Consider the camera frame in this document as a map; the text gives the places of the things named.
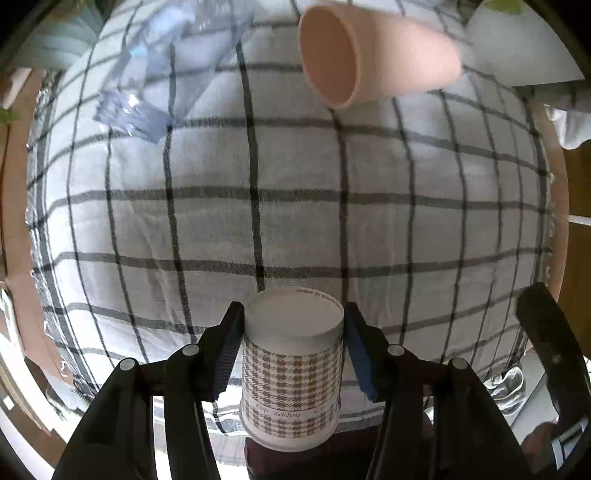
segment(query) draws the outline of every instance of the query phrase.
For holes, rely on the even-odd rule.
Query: metal object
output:
[[[404,347],[398,344],[390,345],[388,347],[388,353],[392,356],[403,356],[404,355]]]
[[[119,368],[124,372],[131,370],[133,367],[135,367],[135,360],[133,358],[126,358],[119,363]]]
[[[465,370],[470,366],[468,362],[466,362],[466,360],[459,357],[452,359],[452,365],[456,367],[458,370]]]
[[[193,356],[199,353],[199,345],[195,343],[190,343],[183,347],[183,355],[185,356]]]
[[[468,362],[420,360],[400,345],[389,345],[380,329],[366,324],[355,303],[346,305],[345,342],[359,386],[371,401],[386,402],[366,480],[589,477],[591,390],[579,347],[542,284],[524,291],[517,317],[546,368],[548,391],[560,413],[549,445],[556,463],[535,475]],[[152,396],[164,395],[173,480],[219,480],[201,402],[215,401],[225,390],[243,327],[243,306],[233,302],[221,324],[208,328],[198,346],[186,345],[166,361],[136,368],[135,360],[124,359],[80,421],[53,479],[78,480],[83,474],[85,480],[157,480]],[[434,401],[434,430],[427,443],[424,394],[433,395]],[[330,455],[330,448],[325,454]],[[491,458],[493,468],[486,466]],[[358,459],[349,456],[339,462]],[[309,466],[302,468],[295,463],[265,479],[302,478],[303,472],[308,480],[319,478]]]

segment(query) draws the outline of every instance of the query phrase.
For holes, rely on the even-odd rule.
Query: checkered tablecloth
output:
[[[286,285],[356,301],[392,343],[434,361],[462,356],[483,378],[518,358],[515,298],[544,277],[549,251],[549,175],[531,113],[474,57],[455,8],[362,3],[451,36],[461,78],[332,112],[302,74],[305,2],[264,0],[189,116],[152,145],[92,121],[110,66],[158,5],[129,0],[48,84],[27,222],[48,331],[80,391],[96,394],[124,357],[167,358],[230,301]],[[239,355],[207,407],[212,434],[243,436],[241,368]],[[349,360],[341,405],[341,430],[379,422]]]

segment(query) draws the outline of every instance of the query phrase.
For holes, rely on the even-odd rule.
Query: plastic bottle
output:
[[[170,0],[128,42],[100,91],[94,120],[158,142],[205,91],[249,28],[255,0]]]

